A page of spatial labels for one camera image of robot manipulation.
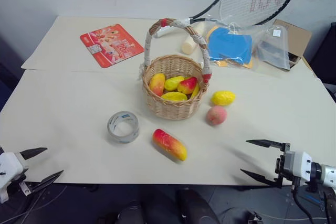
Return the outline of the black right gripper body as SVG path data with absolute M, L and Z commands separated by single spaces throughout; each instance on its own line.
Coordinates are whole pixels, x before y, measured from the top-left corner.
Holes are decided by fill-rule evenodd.
M 293 174 L 295 153 L 290 150 L 289 143 L 283 143 L 280 150 L 283 154 L 276 161 L 275 173 L 278 177 L 275 178 L 275 185 L 281 188 L 285 178 L 292 182 L 291 188 L 298 188 L 298 177 Z

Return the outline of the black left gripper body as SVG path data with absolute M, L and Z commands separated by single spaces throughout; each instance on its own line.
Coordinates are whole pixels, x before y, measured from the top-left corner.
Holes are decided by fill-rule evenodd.
M 26 175 L 21 173 L 13 178 L 9 185 L 7 186 L 7 193 L 9 196 L 15 193 L 23 193 L 25 196 L 28 196 L 33 193 L 33 189 L 30 185 L 25 182 Z

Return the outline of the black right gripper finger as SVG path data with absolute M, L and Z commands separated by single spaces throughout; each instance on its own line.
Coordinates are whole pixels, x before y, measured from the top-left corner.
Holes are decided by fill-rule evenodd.
M 277 180 L 275 181 L 270 181 L 268 179 L 265 178 L 265 176 L 244 170 L 244 169 L 240 169 L 243 173 L 245 173 L 246 175 L 250 176 L 251 178 L 253 178 L 254 180 L 266 184 L 270 187 L 276 187 L 276 188 L 281 188 L 282 187 L 282 183 L 279 183 Z
M 254 144 L 254 145 L 266 147 L 266 148 L 274 147 L 274 148 L 278 148 L 281 151 L 285 150 L 285 143 L 279 143 L 279 142 L 270 141 L 270 140 L 247 140 L 246 142 Z

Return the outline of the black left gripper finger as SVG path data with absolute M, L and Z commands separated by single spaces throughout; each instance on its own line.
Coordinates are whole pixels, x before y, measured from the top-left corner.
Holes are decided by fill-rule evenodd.
M 24 150 L 20 152 L 20 155 L 23 157 L 24 160 L 28 160 L 30 158 L 33 158 L 37 156 L 38 154 L 48 150 L 46 147 L 38 147 L 38 148 L 32 148 L 28 150 Z
M 33 186 L 31 189 L 32 193 L 37 193 L 39 191 L 41 191 L 42 189 L 47 188 L 49 185 L 51 185 L 64 171 L 61 170 L 59 172 L 56 172 L 48 177 L 46 177 L 45 179 L 43 179 L 40 183 L 38 183 L 37 185 Z

